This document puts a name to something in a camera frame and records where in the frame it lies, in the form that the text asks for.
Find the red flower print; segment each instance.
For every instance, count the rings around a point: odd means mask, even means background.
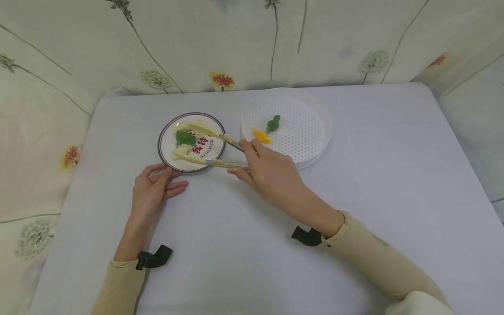
[[[434,66],[440,66],[446,59],[445,54],[442,54],[441,56],[437,57],[436,60],[434,60],[427,68],[432,68]]]
[[[198,144],[200,144],[200,145],[202,145],[202,146],[203,146],[203,145],[205,145],[205,143],[207,143],[207,142],[208,142],[207,138],[205,138],[205,137],[201,137],[201,138],[200,138],[200,140],[198,141]]]
[[[74,168],[75,165],[77,165],[80,153],[81,152],[78,146],[74,145],[69,146],[59,160],[60,168],[61,169]]]
[[[193,147],[193,153],[199,154],[203,150],[203,147]]]
[[[210,72],[210,79],[216,87],[220,87],[224,91],[224,87],[230,88],[234,85],[234,78],[223,72]]]

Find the white sieve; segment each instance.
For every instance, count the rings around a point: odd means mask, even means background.
[[[331,119],[325,106],[314,96],[298,89],[276,88],[253,97],[241,117],[241,132],[248,141],[253,128],[266,130],[274,115],[280,127],[269,133],[270,149],[289,155],[297,169],[312,164],[331,137]]]

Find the hand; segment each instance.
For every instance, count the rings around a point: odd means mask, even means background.
[[[164,170],[150,177],[152,172]],[[185,191],[187,180],[172,183],[172,178],[180,176],[163,163],[147,166],[135,179],[133,188],[133,205],[131,214],[121,242],[115,252],[114,260],[128,262],[137,259],[143,250],[152,223],[157,217],[157,209],[161,201]]]
[[[295,199],[306,197],[310,190],[288,155],[275,152],[258,140],[241,140],[249,171],[230,168],[229,173],[249,184],[268,203],[287,211]]]
[[[153,172],[159,170],[164,171],[150,177]],[[179,176],[180,173],[173,172],[163,163],[147,166],[135,179],[131,216],[139,220],[155,218],[163,199],[178,195],[189,185],[187,180],[171,182],[171,179]]]
[[[241,140],[248,168],[230,168],[263,199],[294,219],[311,226],[326,237],[332,237],[345,223],[344,216],[317,197],[299,176],[292,158],[275,152],[258,140]]]

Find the orange food piece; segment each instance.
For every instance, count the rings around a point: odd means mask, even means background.
[[[271,143],[271,139],[270,137],[268,136],[268,133],[264,130],[257,130],[255,128],[253,128],[253,131],[254,131],[254,137],[263,142],[263,143]]]

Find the floral curtain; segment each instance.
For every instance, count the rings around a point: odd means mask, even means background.
[[[26,311],[94,107],[118,87],[222,93],[420,81],[498,209],[502,16],[500,0],[3,0],[2,310]]]

